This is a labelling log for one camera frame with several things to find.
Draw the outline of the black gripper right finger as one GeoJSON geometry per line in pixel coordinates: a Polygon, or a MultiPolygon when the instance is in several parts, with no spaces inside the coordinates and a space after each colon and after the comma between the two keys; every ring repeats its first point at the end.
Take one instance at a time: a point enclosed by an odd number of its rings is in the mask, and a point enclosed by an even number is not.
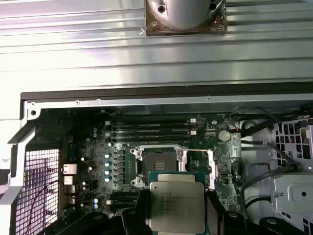
{"type": "Polygon", "coordinates": [[[208,235],[302,235],[303,231],[290,223],[264,217],[258,224],[245,219],[234,211],[226,211],[213,191],[205,193],[206,228],[208,235]]]}

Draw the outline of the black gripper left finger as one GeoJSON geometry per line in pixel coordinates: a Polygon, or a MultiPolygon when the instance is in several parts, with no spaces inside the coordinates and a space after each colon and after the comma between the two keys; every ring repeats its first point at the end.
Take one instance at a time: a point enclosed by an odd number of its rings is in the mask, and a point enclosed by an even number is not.
{"type": "Polygon", "coordinates": [[[118,210],[112,218],[104,213],[91,212],[68,225],[55,222],[44,229],[45,235],[148,235],[146,224],[150,209],[150,191],[139,192],[135,207],[118,210]]]}

